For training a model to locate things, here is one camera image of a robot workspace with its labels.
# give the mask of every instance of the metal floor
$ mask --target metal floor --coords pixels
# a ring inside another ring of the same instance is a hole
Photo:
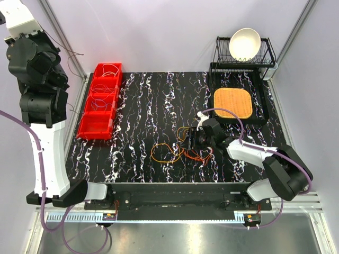
[[[273,219],[263,214],[263,223]],[[66,239],[88,223],[67,223]],[[119,224],[109,227],[111,241],[101,253],[200,254],[200,253],[320,253],[310,218],[306,214],[282,214],[277,222],[259,230],[230,229],[220,224]],[[84,232],[69,244],[78,252],[96,251],[105,239],[98,228]],[[39,254],[70,253],[62,244],[60,230],[43,233]]]

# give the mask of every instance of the white bowl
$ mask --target white bowl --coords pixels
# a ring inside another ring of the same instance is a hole
[[[237,61],[249,61],[258,54],[261,41],[257,31],[243,28],[237,31],[229,43],[229,52]]]

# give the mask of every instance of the black tray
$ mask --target black tray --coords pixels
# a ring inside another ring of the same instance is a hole
[[[239,75],[241,75],[243,82],[240,82]],[[209,71],[209,89],[211,93],[210,106],[214,107],[214,92],[218,88],[242,88],[249,92],[252,97],[253,113],[247,119],[241,119],[243,124],[265,125],[269,120],[269,112],[267,109],[267,101],[264,96],[263,81],[260,79],[258,68],[252,69],[222,69],[219,63],[212,62]],[[210,113],[219,123],[222,124],[237,124],[236,119],[222,118]]]

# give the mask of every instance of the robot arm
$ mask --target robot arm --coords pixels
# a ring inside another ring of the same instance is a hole
[[[277,196],[291,201],[308,184],[306,176],[297,167],[268,151],[281,153],[295,161],[313,180],[312,173],[290,146],[276,148],[259,146],[245,141],[240,142],[239,139],[226,136],[216,119],[209,119],[201,113],[198,114],[198,117],[201,119],[198,127],[189,128],[188,136],[181,147],[188,150],[211,147],[216,155],[228,155],[232,159],[243,160],[264,168],[267,179],[254,182],[247,189],[247,195],[252,201],[258,202]]]
[[[83,200],[107,198],[105,184],[88,183],[84,179],[69,180],[64,160],[64,129],[69,87],[68,77],[60,65],[60,50],[50,41],[39,23],[20,0],[0,2],[0,24],[5,24],[10,37],[8,69],[17,78],[21,93],[22,121],[38,135],[42,151],[31,142],[35,164],[35,188],[26,200],[40,205],[42,193],[46,203],[68,207]],[[42,189],[39,153],[44,160],[46,190]]]

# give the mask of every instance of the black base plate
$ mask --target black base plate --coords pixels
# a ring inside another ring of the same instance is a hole
[[[272,209],[265,200],[248,208],[236,203],[250,183],[201,184],[112,184],[114,200],[119,201],[119,220],[233,220],[234,211]],[[232,201],[225,207],[225,201]],[[100,201],[91,201],[86,210],[114,210]]]

